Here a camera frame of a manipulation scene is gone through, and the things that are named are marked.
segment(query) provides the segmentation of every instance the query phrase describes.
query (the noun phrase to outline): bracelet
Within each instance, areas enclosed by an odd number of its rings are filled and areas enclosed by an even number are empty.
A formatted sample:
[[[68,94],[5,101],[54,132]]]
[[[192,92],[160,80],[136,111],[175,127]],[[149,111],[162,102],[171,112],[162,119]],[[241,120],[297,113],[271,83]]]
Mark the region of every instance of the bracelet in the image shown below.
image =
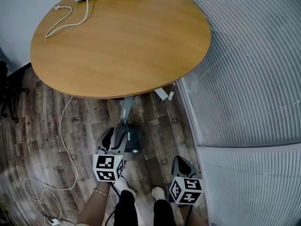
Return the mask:
[[[109,197],[110,195],[103,193],[102,191],[99,191],[97,188],[93,189],[95,192],[98,192],[100,194],[106,195],[107,197]]]

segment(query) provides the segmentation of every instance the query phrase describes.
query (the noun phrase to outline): shoe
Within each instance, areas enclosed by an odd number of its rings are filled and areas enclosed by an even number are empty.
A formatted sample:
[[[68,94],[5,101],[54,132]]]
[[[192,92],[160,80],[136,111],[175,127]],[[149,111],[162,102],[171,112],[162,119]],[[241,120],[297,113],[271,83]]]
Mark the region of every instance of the shoe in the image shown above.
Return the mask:
[[[154,187],[151,191],[151,195],[156,199],[156,201],[163,199],[165,200],[164,191],[161,187]]]
[[[124,177],[120,177],[117,182],[114,183],[114,187],[121,193],[123,190],[129,191],[134,197],[136,197],[136,193],[130,189],[127,185],[127,181]]]

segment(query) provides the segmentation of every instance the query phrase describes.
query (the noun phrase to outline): white plug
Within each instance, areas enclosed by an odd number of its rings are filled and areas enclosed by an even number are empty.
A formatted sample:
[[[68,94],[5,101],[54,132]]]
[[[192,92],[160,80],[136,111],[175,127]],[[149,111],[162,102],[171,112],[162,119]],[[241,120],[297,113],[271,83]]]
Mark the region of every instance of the white plug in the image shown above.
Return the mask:
[[[49,220],[48,221],[51,225],[59,225],[60,224],[60,221],[57,220],[56,218],[52,219],[52,220]]]

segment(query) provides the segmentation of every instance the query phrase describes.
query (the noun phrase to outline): white wall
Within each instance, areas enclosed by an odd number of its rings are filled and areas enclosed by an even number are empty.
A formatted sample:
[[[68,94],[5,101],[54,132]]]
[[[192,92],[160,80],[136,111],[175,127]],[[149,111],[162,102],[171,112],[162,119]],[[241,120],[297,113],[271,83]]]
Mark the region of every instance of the white wall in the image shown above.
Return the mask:
[[[11,62],[8,64],[9,74],[30,62],[34,31],[59,1],[0,0],[0,48]]]

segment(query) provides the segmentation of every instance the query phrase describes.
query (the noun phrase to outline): black pants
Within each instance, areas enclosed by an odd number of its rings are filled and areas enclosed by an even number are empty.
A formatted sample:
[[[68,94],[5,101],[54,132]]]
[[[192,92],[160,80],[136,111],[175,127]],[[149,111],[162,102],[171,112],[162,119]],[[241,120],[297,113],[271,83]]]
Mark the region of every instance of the black pants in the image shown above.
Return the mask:
[[[115,209],[114,226],[138,226],[134,196],[122,191]],[[175,226],[173,210],[166,200],[158,200],[154,206],[154,226]]]

